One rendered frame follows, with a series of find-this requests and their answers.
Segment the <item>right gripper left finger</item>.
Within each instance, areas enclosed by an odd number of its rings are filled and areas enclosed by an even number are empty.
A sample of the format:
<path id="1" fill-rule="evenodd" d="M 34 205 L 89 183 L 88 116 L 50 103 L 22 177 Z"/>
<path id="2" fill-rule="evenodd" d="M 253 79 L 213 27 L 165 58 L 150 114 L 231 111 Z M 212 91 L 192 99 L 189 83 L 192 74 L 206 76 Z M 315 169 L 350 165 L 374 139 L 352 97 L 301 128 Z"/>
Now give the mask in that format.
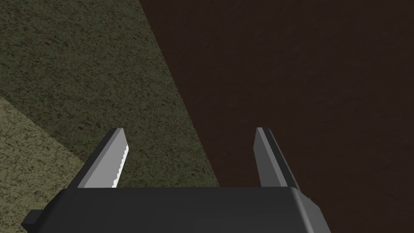
<path id="1" fill-rule="evenodd" d="M 76 188 L 116 188 L 129 151 L 123 128 L 112 128 L 76 175 Z"/>

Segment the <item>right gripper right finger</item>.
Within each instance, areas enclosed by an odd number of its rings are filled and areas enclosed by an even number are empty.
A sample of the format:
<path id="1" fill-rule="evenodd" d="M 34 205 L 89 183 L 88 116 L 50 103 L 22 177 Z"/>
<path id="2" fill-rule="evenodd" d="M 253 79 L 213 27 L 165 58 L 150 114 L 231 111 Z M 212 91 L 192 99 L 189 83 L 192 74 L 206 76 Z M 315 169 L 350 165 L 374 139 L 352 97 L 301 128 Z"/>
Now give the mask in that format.
<path id="1" fill-rule="evenodd" d="M 253 151 L 262 187 L 299 187 L 269 128 L 256 128 Z"/>

